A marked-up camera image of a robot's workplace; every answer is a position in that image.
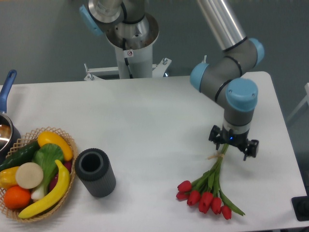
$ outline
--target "pot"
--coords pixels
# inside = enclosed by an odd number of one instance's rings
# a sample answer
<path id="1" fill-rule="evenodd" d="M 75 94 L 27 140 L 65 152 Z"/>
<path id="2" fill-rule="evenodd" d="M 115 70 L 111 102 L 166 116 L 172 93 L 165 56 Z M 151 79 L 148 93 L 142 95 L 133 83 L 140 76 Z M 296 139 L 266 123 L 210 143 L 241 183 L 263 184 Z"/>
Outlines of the pot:
<path id="1" fill-rule="evenodd" d="M 7 98 L 15 77 L 16 70 L 10 70 L 0 92 L 0 164 L 10 151 L 17 139 L 20 139 L 20 133 L 13 125 L 13 122 L 6 115 Z"/>

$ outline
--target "fruit basket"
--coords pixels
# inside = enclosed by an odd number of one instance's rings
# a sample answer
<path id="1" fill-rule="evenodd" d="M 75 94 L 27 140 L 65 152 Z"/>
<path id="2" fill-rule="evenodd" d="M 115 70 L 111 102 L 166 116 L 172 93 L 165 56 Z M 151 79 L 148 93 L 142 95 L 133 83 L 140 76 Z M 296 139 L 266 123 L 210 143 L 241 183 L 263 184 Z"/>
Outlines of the fruit basket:
<path id="1" fill-rule="evenodd" d="M 67 144 L 70 146 L 70 148 L 72 149 L 73 159 L 72 159 L 72 170 L 71 170 L 71 174 L 70 174 L 70 184 L 69 184 L 68 190 L 66 191 L 66 193 L 64 194 L 64 196 L 61 198 L 61 200 L 59 202 L 57 202 L 55 205 L 53 205 L 47 211 L 44 211 L 44 212 L 42 212 L 42 213 L 40 213 L 40 214 L 38 214 L 34 217 L 28 218 L 28 219 L 21 219 L 21 218 L 18 217 L 18 214 L 21 212 L 22 209 L 11 210 L 11 209 L 9 209 L 5 206 L 5 204 L 4 204 L 4 194 L 5 194 L 6 190 L 3 189 L 3 188 L 0 188 L 0 211 L 7 218 L 11 218 L 11 219 L 18 221 L 18 222 L 21 222 L 21 223 L 30 223 L 30 222 L 39 221 L 39 220 L 45 219 L 45 218 L 51 216 L 52 214 L 54 214 L 63 205 L 63 203 L 67 199 L 67 197 L 70 193 L 72 184 L 74 182 L 74 178 L 75 178 L 74 163 L 75 163 L 75 160 L 76 160 L 77 155 L 78 155 L 77 147 L 76 147 L 74 139 L 62 129 L 51 128 L 51 127 L 40 128 L 40 129 L 37 128 L 36 130 L 32 130 L 31 132 L 26 133 L 26 135 L 21 137 L 21 139 L 17 140 L 17 142 L 14 144 L 14 146 L 11 148 L 10 152 L 8 153 L 7 157 L 12 155 L 14 152 L 19 150 L 23 146 L 27 145 L 28 143 L 31 143 L 31 142 L 37 140 L 39 134 L 42 133 L 43 131 L 51 131 L 51 132 L 54 132 L 54 133 L 60 135 L 67 142 Z"/>

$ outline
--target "red tulip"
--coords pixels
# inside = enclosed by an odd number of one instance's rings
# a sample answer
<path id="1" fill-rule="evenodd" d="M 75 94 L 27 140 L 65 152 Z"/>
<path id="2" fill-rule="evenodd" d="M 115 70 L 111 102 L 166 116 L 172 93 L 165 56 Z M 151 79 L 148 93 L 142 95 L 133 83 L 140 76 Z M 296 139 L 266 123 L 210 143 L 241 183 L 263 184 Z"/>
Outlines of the red tulip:
<path id="1" fill-rule="evenodd" d="M 221 213 L 221 199 L 220 197 L 215 197 L 211 202 L 211 209 L 215 214 Z"/>
<path id="2" fill-rule="evenodd" d="M 190 181 L 185 180 L 180 185 L 178 185 L 177 188 L 178 188 L 178 191 L 180 192 L 188 192 L 188 191 L 191 191 L 192 185 Z"/>
<path id="3" fill-rule="evenodd" d="M 221 212 L 226 220 L 229 220 L 232 218 L 232 210 L 226 205 L 223 205 L 221 207 Z"/>
<path id="4" fill-rule="evenodd" d="M 187 200 L 189 198 L 189 194 L 188 193 L 186 194 L 185 192 L 178 192 L 176 197 L 179 201 Z"/>
<path id="5" fill-rule="evenodd" d="M 213 194 L 211 192 L 204 192 L 198 205 L 199 211 L 204 214 L 207 213 L 209 207 L 211 206 L 212 200 Z"/>
<path id="6" fill-rule="evenodd" d="M 194 205 L 198 203 L 198 201 L 201 199 L 201 194 L 197 190 L 193 190 L 190 193 L 189 199 L 187 200 L 188 205 Z"/>

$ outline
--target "white table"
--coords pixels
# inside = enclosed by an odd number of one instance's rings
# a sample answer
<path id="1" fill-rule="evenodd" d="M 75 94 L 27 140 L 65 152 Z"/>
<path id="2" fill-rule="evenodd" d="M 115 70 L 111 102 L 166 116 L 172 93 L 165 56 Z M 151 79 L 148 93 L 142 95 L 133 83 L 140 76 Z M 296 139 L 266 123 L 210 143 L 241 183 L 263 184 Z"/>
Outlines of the white table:
<path id="1" fill-rule="evenodd" d="M 195 180 L 215 160 L 208 141 L 221 126 L 223 109 L 198 93 L 189 77 L 14 85 L 8 116 L 21 134 L 58 127 L 76 141 L 79 152 L 95 147 L 110 158 L 114 192 L 92 197 L 77 178 L 69 200 L 55 215 L 18 224 L 0 215 L 6 232 L 33 231 L 257 231 L 308 226 L 297 221 L 291 198 L 306 195 L 270 76 L 247 73 L 259 88 L 249 139 L 258 139 L 257 157 L 242 161 L 230 147 L 221 186 L 246 213 L 226 221 L 211 211 L 175 198 L 183 180 Z"/>

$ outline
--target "white round vegetable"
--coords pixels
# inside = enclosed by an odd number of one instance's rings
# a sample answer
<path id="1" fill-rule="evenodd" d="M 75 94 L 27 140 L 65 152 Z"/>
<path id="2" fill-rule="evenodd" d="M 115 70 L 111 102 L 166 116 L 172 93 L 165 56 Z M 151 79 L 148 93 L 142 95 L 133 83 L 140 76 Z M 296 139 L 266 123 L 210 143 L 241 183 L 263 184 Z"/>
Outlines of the white round vegetable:
<path id="1" fill-rule="evenodd" d="M 43 170 L 36 163 L 24 163 L 16 171 L 17 184 L 24 189 L 37 187 L 43 180 Z"/>

